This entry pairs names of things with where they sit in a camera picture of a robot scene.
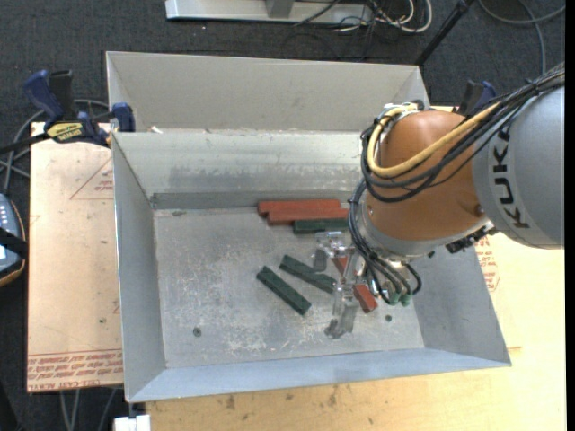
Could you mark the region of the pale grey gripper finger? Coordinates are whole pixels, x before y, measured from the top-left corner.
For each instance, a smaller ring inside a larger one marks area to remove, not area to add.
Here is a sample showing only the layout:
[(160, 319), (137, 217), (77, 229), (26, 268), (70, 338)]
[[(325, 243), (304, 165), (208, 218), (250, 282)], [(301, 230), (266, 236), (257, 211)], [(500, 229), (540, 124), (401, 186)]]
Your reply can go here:
[(333, 294), (332, 318), (324, 330), (330, 339), (339, 339), (354, 329), (358, 312), (358, 300), (353, 294), (353, 285), (339, 284)]
[(328, 259), (340, 259), (348, 255), (348, 247), (343, 241), (342, 231), (319, 232), (315, 234), (314, 239), (313, 269), (315, 271), (325, 271)]

